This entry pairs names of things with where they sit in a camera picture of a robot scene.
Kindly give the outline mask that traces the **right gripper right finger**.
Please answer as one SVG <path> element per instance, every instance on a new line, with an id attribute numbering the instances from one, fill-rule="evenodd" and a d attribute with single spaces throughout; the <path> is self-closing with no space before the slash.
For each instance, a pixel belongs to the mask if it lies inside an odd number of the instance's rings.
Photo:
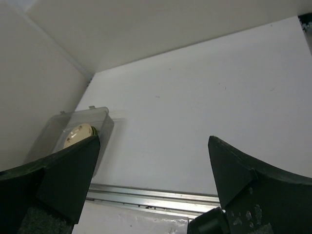
<path id="1" fill-rule="evenodd" d="M 233 234 L 310 234 L 312 180 L 279 169 L 211 136 L 210 162 Z"/>

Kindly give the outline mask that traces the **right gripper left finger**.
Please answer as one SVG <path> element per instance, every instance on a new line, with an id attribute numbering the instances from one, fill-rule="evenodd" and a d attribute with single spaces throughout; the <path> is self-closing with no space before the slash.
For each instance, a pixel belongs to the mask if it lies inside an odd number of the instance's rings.
<path id="1" fill-rule="evenodd" d="M 70 234 L 100 151 L 98 136 L 0 173 L 2 234 Z"/>

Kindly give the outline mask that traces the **lime green plate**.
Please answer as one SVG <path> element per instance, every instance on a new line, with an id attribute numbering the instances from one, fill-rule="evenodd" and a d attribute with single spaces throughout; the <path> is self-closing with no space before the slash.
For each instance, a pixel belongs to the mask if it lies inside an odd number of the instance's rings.
<path id="1" fill-rule="evenodd" d="M 92 128 L 92 135 L 97 136 L 98 135 L 97 129 L 94 126 L 91 126 L 91 128 Z"/>

